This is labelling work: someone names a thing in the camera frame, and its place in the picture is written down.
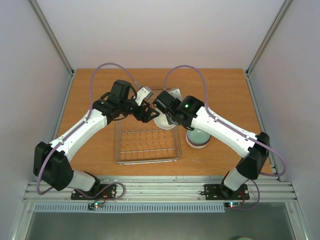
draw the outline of black mounting plate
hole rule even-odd
[[[237,192],[241,192],[245,200],[250,199],[246,184],[242,184]],[[201,194],[205,196],[205,200],[243,200],[243,197],[239,194],[235,194],[230,199],[225,198],[221,193],[220,184],[205,184],[204,191]]]
[[[107,184],[100,184],[100,189],[103,189],[105,186],[107,186]],[[108,194],[108,199],[114,199],[117,193],[117,185],[113,184],[109,187],[107,187],[104,192],[106,192]],[[78,192],[77,190],[75,191],[75,193],[71,193],[71,200],[97,200],[97,199],[104,199],[105,194],[102,192],[100,193],[98,196],[94,197],[94,198],[86,198],[85,196],[82,196],[82,194],[80,192]]]

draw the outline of wooden tabletop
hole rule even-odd
[[[89,109],[89,84],[93,69],[78,69],[64,111],[59,135],[71,128]],[[143,86],[162,88],[169,69],[129,69]],[[209,106],[220,116],[254,133],[260,133],[255,109],[242,69],[201,69],[209,92]],[[101,69],[94,79],[93,99],[110,91],[115,80],[131,81],[121,69]],[[204,101],[200,77],[191,69],[178,69],[168,81],[168,88],[179,87],[182,96],[192,95]],[[181,158],[175,162],[119,165],[114,161],[115,123],[95,134],[74,156],[75,170],[94,175],[118,176],[224,176],[240,160],[227,145],[211,138],[208,146],[193,149],[185,140],[186,130],[179,126]],[[263,171],[271,173],[269,161]]]

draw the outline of dish rack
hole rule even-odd
[[[162,88],[152,89],[150,106]],[[120,165],[174,162],[181,157],[179,129],[159,128],[153,120],[137,121],[133,116],[115,122],[114,160]]]

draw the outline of metal dish rack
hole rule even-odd
[[[151,106],[162,88],[152,89]],[[178,127],[159,128],[152,120],[136,121],[133,116],[115,122],[114,160],[120,165],[174,162],[181,157]]]

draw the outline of white wall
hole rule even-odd
[[[246,69],[283,0],[38,0],[73,68]]]
[[[320,238],[320,1],[294,0],[252,73],[273,146],[313,239]]]
[[[0,45],[0,240],[8,240],[69,75],[27,0],[1,3]]]

